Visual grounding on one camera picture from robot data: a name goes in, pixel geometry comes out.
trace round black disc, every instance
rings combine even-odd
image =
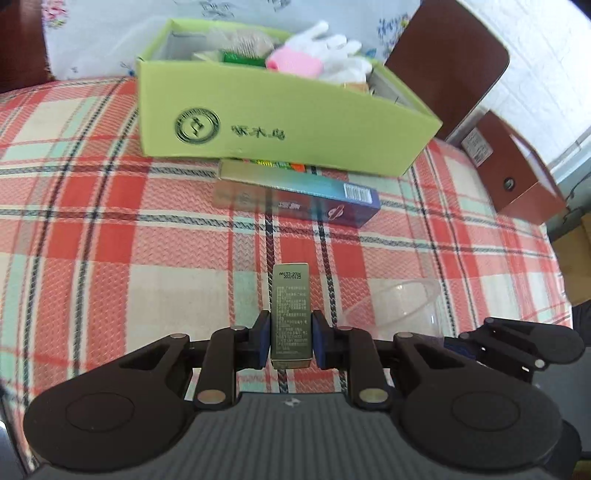
[[[548,334],[544,326],[534,327],[530,333],[543,360],[552,364],[570,364],[583,355],[585,344],[577,332],[568,327],[555,326]]]
[[[183,400],[152,372],[100,369],[42,393],[24,418],[36,455],[68,470],[108,472],[166,451],[187,422]]]
[[[405,400],[401,424],[427,456],[499,471],[535,465],[562,430],[556,405],[529,384],[482,368],[439,371]]]

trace label sticker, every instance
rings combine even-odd
[[[350,183],[345,183],[343,187],[345,188],[345,198],[347,198],[347,200],[355,200],[356,202],[369,204],[372,203],[370,189],[358,185],[351,185]]]
[[[468,136],[462,140],[462,147],[466,150],[466,153],[477,167],[480,167],[482,162],[492,154],[492,147],[477,128],[472,130]]]

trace pink sponge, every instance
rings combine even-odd
[[[281,47],[267,57],[265,65],[269,70],[277,70],[281,73],[291,73],[298,77],[315,79],[323,70],[323,63],[319,59],[292,50],[289,47]]]

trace red plaid fabric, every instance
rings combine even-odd
[[[496,216],[476,170],[433,141],[357,230],[212,207],[216,162],[147,158],[135,80],[0,96],[0,378],[22,414],[43,390],[173,332],[208,338],[269,308],[276,262],[307,262],[313,308],[342,312],[436,278],[456,335],[487,316],[570,324],[544,228]],[[368,326],[359,322],[361,327]],[[246,371],[242,390],[334,391],[338,373]]]

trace green cardboard box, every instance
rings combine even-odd
[[[142,149],[154,157],[239,157],[399,176],[441,126],[384,66],[374,95],[260,67],[192,60],[211,28],[169,20],[138,58]],[[256,27],[284,41],[291,34]]]

